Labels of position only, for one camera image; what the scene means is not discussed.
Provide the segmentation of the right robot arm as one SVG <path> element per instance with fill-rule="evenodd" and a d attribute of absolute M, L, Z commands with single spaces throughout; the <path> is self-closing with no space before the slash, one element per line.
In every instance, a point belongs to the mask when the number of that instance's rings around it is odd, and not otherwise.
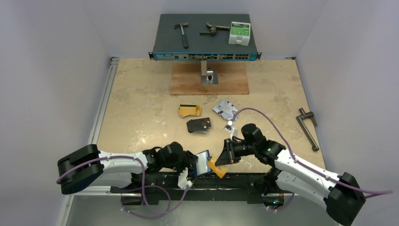
<path fill-rule="evenodd" d="M 242 156 L 254 155 L 261 163 L 271 166 L 269 172 L 273 174 L 264 179 L 267 190 L 295 193 L 323 207 L 340 225 L 352 225 L 366 202 L 352 174 L 339 175 L 291 155 L 284 145 L 268 140 L 253 123 L 244 125 L 241 133 L 243 139 L 224 140 L 216 166 L 235 164 Z"/>

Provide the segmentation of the gold credit card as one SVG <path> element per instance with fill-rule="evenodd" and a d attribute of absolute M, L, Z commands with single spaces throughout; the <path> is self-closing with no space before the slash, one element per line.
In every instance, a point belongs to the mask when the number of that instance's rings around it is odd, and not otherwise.
<path fill-rule="evenodd" d="M 216 160 L 217 157 L 212 156 L 207 164 L 219 178 L 223 178 L 225 174 L 228 172 L 228 168 L 226 166 L 216 166 L 215 164 Z"/>

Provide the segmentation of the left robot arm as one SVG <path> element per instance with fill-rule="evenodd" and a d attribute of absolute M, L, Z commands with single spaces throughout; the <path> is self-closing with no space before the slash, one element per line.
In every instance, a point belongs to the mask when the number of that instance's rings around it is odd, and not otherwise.
<path fill-rule="evenodd" d="M 101 151 L 96 144 L 89 144 L 57 162 L 56 183 L 62 194 L 75 194 L 90 186 L 114 186 L 133 193 L 140 188 L 140 179 L 133 174 L 145 176 L 166 168 L 178 174 L 178 187 L 185 189 L 191 186 L 187 177 L 198 160 L 178 142 L 126 154 Z"/>

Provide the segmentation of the navy blue card holder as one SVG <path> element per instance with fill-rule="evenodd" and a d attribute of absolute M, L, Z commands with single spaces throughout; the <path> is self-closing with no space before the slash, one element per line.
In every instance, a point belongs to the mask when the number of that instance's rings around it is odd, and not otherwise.
<path fill-rule="evenodd" d="M 211 155 L 209 150 L 205 150 L 196 154 L 198 157 L 198 161 L 195 163 L 193 171 L 189 173 L 190 177 L 199 177 L 201 175 L 205 175 L 210 173 L 211 167 L 208 165 L 208 161 L 211 159 Z"/>

